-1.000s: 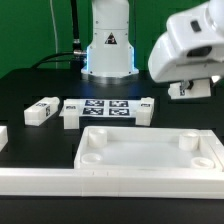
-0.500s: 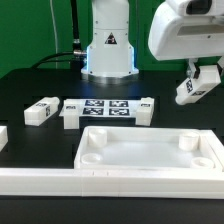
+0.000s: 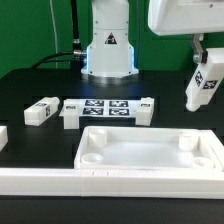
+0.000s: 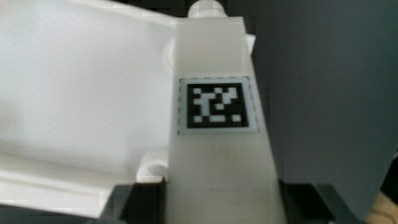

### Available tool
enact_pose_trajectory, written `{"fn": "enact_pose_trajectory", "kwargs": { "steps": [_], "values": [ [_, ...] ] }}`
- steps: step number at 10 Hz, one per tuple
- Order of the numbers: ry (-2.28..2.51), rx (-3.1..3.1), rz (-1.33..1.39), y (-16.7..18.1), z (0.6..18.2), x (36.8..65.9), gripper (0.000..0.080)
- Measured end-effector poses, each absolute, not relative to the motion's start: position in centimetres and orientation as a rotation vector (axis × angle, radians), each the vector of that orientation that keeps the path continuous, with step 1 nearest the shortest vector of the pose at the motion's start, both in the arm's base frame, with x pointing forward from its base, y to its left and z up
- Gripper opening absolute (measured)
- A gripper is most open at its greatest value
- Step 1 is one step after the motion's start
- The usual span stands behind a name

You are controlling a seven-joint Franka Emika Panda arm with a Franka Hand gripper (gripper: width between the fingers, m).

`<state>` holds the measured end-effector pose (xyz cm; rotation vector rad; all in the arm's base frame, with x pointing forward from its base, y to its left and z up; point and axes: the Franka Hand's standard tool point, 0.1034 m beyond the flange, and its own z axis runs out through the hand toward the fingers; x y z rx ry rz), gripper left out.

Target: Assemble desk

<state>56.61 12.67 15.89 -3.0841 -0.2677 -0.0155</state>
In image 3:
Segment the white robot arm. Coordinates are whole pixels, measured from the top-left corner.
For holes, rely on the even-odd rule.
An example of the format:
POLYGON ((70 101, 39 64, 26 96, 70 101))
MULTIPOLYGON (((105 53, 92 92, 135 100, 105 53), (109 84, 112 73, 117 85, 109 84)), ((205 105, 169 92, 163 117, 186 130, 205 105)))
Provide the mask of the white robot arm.
MULTIPOLYGON (((137 76, 128 40, 129 1, 92 0, 92 14, 93 38, 83 77, 105 81, 137 76)), ((192 35, 194 59, 201 62, 203 35, 224 31, 224 0, 149 0, 148 26, 159 36, 192 35)))

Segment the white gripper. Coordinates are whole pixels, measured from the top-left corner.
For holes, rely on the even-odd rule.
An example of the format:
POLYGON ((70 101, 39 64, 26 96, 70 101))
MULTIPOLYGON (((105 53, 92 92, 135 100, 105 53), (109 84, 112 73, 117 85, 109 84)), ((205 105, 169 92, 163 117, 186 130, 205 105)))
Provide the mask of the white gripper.
POLYGON ((203 34, 224 31, 224 0, 150 0, 148 26, 157 35, 193 34, 193 61, 206 64, 203 34))

